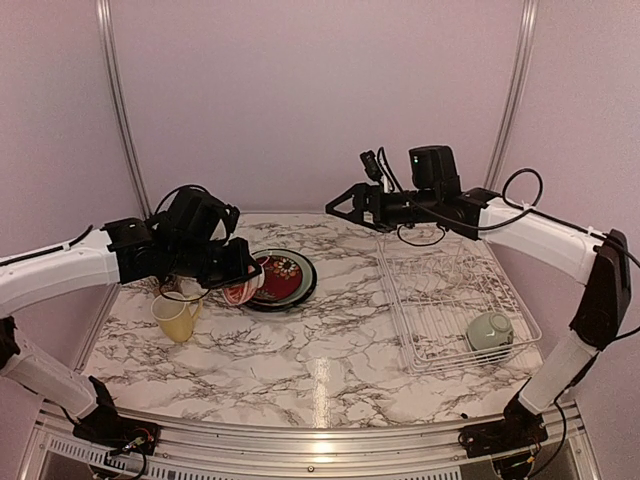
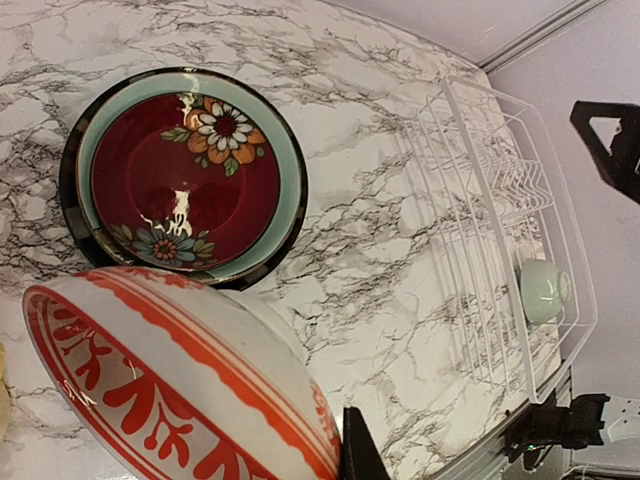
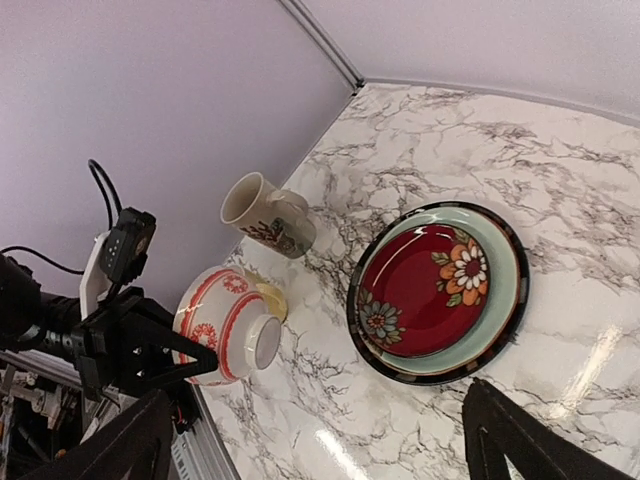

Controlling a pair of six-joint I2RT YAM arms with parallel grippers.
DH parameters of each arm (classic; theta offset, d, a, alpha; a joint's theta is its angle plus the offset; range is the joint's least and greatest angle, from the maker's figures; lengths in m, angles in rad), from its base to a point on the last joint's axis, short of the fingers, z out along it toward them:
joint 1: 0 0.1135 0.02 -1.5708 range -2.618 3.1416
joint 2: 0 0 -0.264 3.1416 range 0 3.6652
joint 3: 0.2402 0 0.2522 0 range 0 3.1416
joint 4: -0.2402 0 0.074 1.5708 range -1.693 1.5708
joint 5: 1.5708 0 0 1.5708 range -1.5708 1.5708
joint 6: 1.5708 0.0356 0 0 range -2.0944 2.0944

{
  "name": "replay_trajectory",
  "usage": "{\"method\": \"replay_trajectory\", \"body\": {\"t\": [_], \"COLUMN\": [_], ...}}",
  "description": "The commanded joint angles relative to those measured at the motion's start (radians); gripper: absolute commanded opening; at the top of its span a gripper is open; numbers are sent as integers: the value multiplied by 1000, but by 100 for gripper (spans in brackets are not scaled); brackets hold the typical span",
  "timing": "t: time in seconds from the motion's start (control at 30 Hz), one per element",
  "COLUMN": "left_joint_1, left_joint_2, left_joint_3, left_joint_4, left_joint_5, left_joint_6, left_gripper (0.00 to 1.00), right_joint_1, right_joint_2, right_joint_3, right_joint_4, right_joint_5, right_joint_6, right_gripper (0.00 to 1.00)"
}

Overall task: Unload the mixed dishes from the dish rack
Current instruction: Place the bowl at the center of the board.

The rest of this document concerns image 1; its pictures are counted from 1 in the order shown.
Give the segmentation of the red floral plate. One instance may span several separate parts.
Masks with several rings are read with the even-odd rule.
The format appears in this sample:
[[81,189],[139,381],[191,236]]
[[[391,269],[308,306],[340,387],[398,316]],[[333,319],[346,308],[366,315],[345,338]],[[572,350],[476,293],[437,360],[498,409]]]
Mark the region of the red floral plate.
[[302,268],[295,256],[286,251],[259,251],[256,260],[263,268],[264,282],[252,297],[254,301],[274,304],[288,300],[302,285]]

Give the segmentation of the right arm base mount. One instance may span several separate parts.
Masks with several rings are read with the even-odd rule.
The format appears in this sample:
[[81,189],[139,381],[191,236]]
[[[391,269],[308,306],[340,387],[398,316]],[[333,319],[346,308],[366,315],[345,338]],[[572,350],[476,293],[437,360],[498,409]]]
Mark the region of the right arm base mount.
[[463,427],[458,443],[468,458],[476,458],[540,445],[547,439],[542,415],[530,412],[516,395],[506,405],[502,419]]

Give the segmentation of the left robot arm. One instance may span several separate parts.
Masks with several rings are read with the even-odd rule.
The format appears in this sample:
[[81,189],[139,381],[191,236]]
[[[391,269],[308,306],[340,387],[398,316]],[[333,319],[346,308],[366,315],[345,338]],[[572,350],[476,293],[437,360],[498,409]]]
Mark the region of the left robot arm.
[[1,374],[56,403],[106,445],[125,438],[106,386],[75,373],[17,331],[14,313],[93,286],[154,277],[191,278],[206,290],[245,285],[262,274],[247,240],[234,234],[240,211],[200,185],[170,191],[147,219],[89,227],[73,240],[1,261]]

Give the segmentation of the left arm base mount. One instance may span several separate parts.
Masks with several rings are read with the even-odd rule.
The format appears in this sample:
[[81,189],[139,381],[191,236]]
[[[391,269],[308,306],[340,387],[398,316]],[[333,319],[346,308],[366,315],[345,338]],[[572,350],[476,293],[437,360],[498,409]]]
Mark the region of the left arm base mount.
[[76,421],[73,436],[115,449],[117,453],[136,449],[151,456],[156,448],[158,424],[121,416],[104,383],[88,377],[96,393],[97,407]]

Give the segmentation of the yellow ceramic mug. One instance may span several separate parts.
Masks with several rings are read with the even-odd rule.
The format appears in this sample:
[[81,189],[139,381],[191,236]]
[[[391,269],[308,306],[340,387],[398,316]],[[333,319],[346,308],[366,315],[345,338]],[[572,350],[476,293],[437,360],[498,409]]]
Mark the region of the yellow ceramic mug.
[[172,291],[153,300],[151,315],[166,337],[175,343],[184,343],[193,335],[202,307],[202,299]]

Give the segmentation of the pale green bowl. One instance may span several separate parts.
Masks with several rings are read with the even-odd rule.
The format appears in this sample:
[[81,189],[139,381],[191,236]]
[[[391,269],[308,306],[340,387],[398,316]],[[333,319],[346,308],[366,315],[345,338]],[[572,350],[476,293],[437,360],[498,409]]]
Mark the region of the pale green bowl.
[[514,327],[503,313],[485,312],[469,323],[466,339],[474,351],[506,347],[513,344]]

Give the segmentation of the white red patterned bowl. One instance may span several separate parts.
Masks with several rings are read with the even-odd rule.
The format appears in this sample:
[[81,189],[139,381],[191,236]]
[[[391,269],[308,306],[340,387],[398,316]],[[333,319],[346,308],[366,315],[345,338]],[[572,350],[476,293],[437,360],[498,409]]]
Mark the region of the white red patterned bowl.
[[260,289],[265,281],[265,266],[269,260],[269,256],[260,257],[257,262],[262,267],[262,272],[248,280],[245,283],[235,285],[232,287],[227,287],[222,290],[222,295],[224,300],[228,305],[237,306],[246,303],[249,301]]

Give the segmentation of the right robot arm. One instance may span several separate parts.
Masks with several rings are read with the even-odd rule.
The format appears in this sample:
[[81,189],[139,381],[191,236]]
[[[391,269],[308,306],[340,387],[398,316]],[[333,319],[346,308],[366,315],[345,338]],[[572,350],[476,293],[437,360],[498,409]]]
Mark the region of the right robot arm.
[[495,430],[506,448],[515,448],[534,431],[539,415],[576,385],[597,356],[625,338],[620,327],[631,303],[630,267],[638,262],[618,230],[600,233],[518,205],[505,191],[461,187],[453,150],[446,145],[409,152],[413,189],[406,190],[391,170],[384,150],[361,153],[369,178],[331,200],[329,215],[377,232],[435,223],[470,240],[482,240],[523,253],[566,273],[584,293],[567,336],[511,401]]

